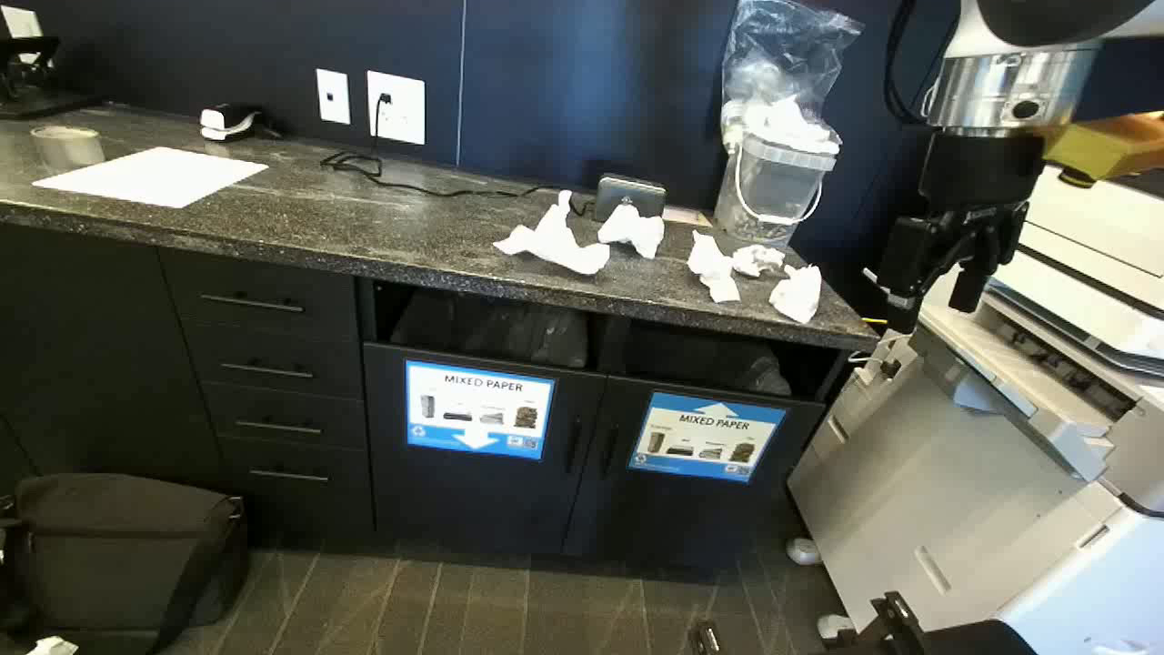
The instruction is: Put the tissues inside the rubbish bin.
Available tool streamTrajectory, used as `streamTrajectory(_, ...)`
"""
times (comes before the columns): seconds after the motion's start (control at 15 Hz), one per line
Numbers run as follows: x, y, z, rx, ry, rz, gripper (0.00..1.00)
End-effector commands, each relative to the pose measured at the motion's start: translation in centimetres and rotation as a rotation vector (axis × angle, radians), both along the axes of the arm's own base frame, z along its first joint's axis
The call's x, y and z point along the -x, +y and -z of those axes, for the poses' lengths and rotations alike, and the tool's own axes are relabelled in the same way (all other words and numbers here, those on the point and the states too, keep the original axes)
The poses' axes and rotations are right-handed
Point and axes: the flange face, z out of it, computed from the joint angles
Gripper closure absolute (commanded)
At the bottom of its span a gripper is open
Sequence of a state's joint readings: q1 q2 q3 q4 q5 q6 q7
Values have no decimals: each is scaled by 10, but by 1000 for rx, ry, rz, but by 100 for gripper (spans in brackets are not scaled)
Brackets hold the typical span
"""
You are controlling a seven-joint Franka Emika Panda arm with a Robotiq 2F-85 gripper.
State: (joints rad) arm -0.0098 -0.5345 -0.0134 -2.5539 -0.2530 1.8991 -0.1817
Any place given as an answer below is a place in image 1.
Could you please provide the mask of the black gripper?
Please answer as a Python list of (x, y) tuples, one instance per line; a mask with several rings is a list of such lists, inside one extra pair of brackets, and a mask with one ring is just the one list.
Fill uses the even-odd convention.
[(886, 324), (911, 333), (931, 286), (955, 269), (950, 307), (970, 312), (989, 278), (1016, 258), (1029, 206), (901, 214), (892, 223), (874, 266)]

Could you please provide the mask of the robot arm white silver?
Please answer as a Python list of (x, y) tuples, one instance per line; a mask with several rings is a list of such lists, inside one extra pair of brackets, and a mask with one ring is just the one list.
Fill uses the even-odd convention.
[(915, 327), (943, 275), (955, 275), (951, 311), (979, 307), (1017, 250), (1050, 135), (1072, 123), (1099, 48), (1164, 37), (1164, 0), (955, 0), (943, 60), (905, 106), (894, 72), (915, 11), (919, 0), (899, 0), (881, 76), (886, 113), (927, 132), (869, 269), (894, 333)]

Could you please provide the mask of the black shoulder bag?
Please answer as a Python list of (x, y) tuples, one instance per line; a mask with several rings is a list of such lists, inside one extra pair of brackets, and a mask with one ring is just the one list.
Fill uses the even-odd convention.
[(239, 494), (133, 472), (41, 472), (0, 506), (0, 629), (158, 655), (248, 582)]

